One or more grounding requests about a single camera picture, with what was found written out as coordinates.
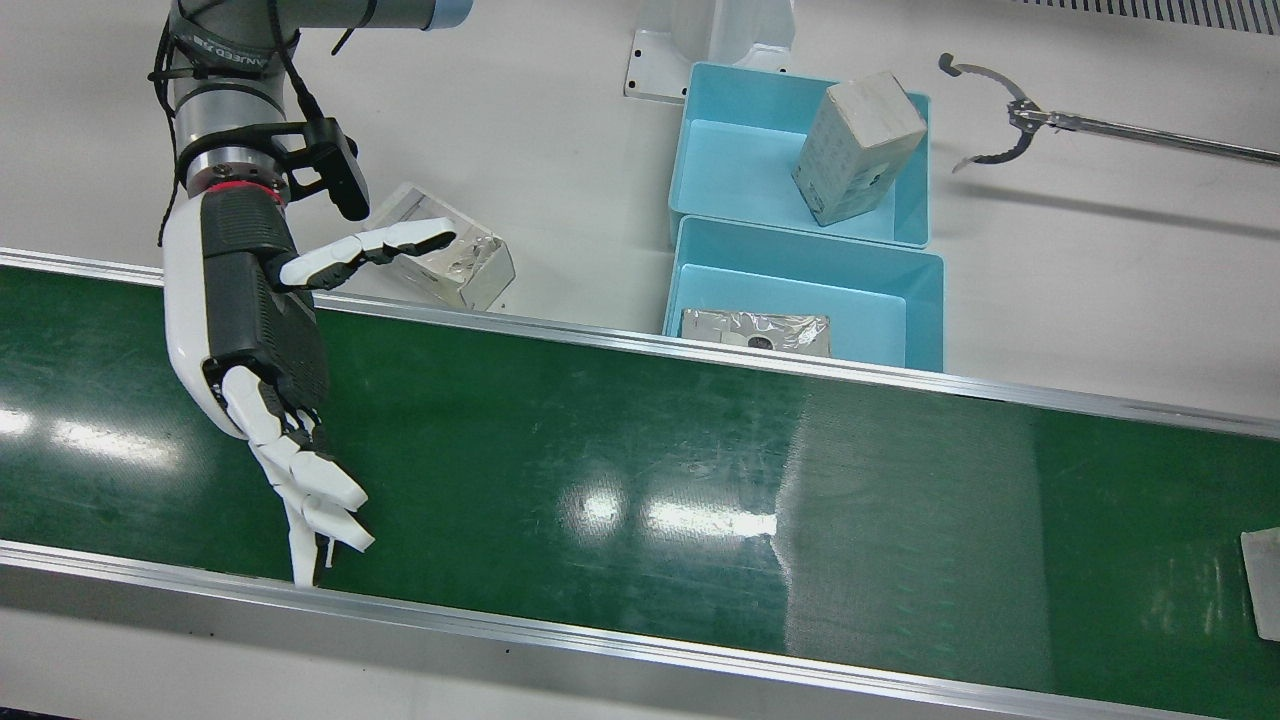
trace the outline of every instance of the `robotic arm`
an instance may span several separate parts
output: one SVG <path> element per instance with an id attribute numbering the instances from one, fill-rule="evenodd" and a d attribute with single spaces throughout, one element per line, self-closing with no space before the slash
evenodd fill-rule
<path id="1" fill-rule="evenodd" d="M 358 551 L 374 541 L 352 516 L 365 492 L 324 454 L 316 409 L 329 378 L 311 291 L 337 287 L 364 263 L 422 255 L 454 238 L 449 220 L 433 219 L 297 252 L 284 215 L 289 201 L 326 190 L 347 219 L 369 214 L 355 142 L 320 111 L 293 68 L 298 28 L 346 27 L 349 36 L 358 27 L 453 27 L 470 6 L 174 0 L 157 50 L 151 78 L 173 123 L 175 183 L 188 193 L 161 236 L 169 359 L 214 424 L 248 442 L 284 502 L 298 585 L 312 583 L 316 536 L 328 538 L 330 557 L 334 541 Z M 284 77 L 303 122 L 284 122 Z M 285 149 L 288 137 L 302 147 Z M 293 172 L 301 168 L 320 179 L 300 183 Z"/>

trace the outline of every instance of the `vent grille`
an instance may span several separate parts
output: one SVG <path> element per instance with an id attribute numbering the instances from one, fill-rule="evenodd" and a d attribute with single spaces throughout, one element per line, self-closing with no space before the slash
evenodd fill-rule
<path id="1" fill-rule="evenodd" d="M 1261 35 L 1280 32 L 1280 0 L 1014 0 L 1024 5 L 1047 5 L 1164 20 L 1189 26 L 1220 27 Z"/>

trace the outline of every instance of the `conveyor belt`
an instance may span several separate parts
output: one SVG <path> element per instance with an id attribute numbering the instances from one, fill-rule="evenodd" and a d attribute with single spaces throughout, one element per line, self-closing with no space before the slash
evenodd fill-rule
<path id="1" fill-rule="evenodd" d="M 0 268 L 0 538 L 287 578 L 156 288 Z M 1226 717 L 1280 715 L 1238 536 L 1280 443 L 321 313 L 364 594 Z"/>

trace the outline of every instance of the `blue bin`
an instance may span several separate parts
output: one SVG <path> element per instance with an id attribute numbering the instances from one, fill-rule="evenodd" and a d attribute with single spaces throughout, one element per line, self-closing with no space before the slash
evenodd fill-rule
<path id="1" fill-rule="evenodd" d="M 920 141 L 881 205 L 819 225 L 791 170 L 835 81 L 699 63 L 671 181 L 671 237 L 681 218 L 701 215 L 906 247 L 929 242 L 929 138 Z M 908 94 L 925 124 L 929 99 Z"/>
<path id="2" fill-rule="evenodd" d="M 663 334 L 686 307 L 827 315 L 835 357 L 941 372 L 942 299 L 937 255 L 687 217 Z"/>

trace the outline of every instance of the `white stand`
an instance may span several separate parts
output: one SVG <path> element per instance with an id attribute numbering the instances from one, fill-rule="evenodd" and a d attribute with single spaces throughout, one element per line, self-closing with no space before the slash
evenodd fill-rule
<path id="1" fill-rule="evenodd" d="M 646 0 L 622 94 L 684 102 L 703 60 L 785 72 L 795 35 L 791 0 Z"/>

